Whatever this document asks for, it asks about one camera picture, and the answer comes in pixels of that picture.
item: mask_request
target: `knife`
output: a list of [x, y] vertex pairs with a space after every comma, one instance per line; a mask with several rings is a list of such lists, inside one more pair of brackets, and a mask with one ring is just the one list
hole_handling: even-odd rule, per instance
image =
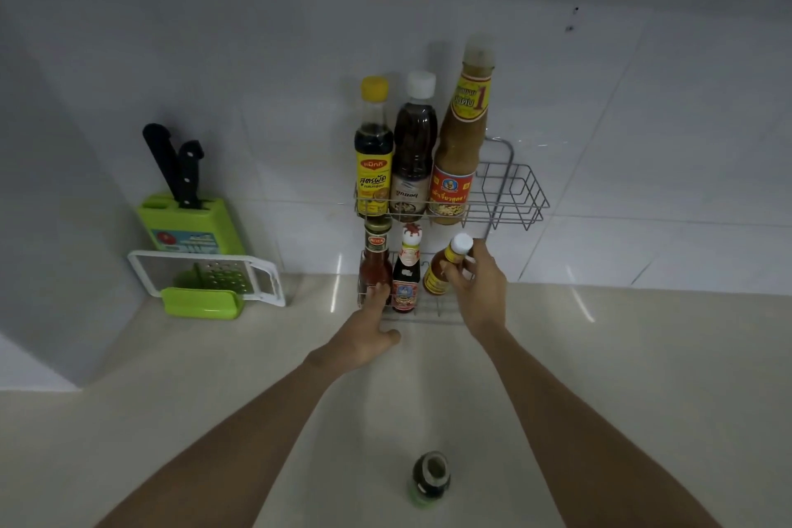
[[179, 196], [180, 209], [203, 209], [198, 198], [198, 161], [203, 159], [203, 148], [197, 140], [185, 142], [177, 157], [181, 180]]
[[159, 171], [163, 173], [163, 178], [168, 183], [173, 198], [180, 201], [182, 199], [179, 196], [182, 188], [181, 171], [176, 151], [170, 142], [170, 132], [159, 123], [150, 123], [144, 128], [144, 139], [157, 162]]

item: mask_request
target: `knife block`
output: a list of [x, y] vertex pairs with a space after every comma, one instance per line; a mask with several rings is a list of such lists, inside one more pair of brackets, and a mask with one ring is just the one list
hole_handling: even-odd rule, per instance
[[180, 209], [170, 194], [154, 194], [137, 211], [158, 251], [244, 255], [223, 199], [201, 202], [203, 209]]

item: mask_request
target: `metal spice rack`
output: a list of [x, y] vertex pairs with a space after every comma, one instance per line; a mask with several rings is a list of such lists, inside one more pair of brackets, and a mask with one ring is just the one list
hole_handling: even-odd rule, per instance
[[[501, 224], [519, 224], [528, 230], [543, 219], [542, 210], [549, 209], [549, 202], [530, 166], [514, 163], [511, 142], [502, 138], [486, 140], [503, 144], [509, 150], [509, 160], [480, 162], [470, 187], [467, 208], [460, 216], [461, 223], [463, 226], [467, 223], [487, 224], [485, 239]], [[390, 199], [374, 200], [388, 202], [390, 207]], [[426, 217], [431, 219], [432, 215], [427, 211]]]
[[[525, 163], [514, 163], [514, 147], [502, 138], [486, 138], [489, 142], [503, 144], [509, 150], [509, 158], [503, 161], [482, 161], [476, 169], [475, 179], [470, 187], [467, 209], [461, 215], [461, 224], [487, 224], [484, 240], [490, 232], [501, 224], [519, 224], [528, 230], [531, 225], [540, 222], [544, 217], [542, 211], [549, 209], [539, 182], [530, 166]], [[424, 216], [431, 219], [428, 212]], [[433, 253], [421, 253], [421, 277], [429, 268]], [[391, 252], [391, 264], [396, 263], [398, 253]], [[357, 303], [365, 301], [365, 289], [358, 284]], [[456, 295], [450, 291], [441, 297], [433, 297], [426, 293], [422, 283], [418, 286], [418, 301], [410, 313], [396, 313], [391, 307], [385, 307], [383, 320], [389, 321], [420, 321], [421, 323], [463, 323]]]

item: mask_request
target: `white bottle cap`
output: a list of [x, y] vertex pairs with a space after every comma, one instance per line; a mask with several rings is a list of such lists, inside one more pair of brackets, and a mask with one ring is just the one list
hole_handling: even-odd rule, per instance
[[458, 255], [467, 255], [471, 248], [473, 248], [473, 239], [469, 234], [460, 232], [451, 239], [450, 250]]
[[407, 74], [407, 95], [411, 99], [428, 100], [435, 95], [437, 76], [431, 72], [410, 72]]
[[495, 38], [488, 33], [474, 33], [465, 44], [462, 61], [473, 67], [495, 67]]
[[404, 224], [404, 228], [401, 230], [401, 243], [416, 247], [421, 243], [421, 236], [423, 234], [420, 225]]

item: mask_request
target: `person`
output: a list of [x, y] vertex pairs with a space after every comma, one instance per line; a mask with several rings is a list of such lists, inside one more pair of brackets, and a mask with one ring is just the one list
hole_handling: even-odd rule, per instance
[[[718, 526], [668, 472], [560, 383], [506, 328], [506, 278], [482, 240], [465, 268], [443, 271], [470, 334], [495, 365], [561, 518], [579, 526]], [[324, 392], [401, 340], [380, 331], [390, 293], [377, 285], [328, 343], [153, 474], [100, 523], [223, 526], [256, 521]]]

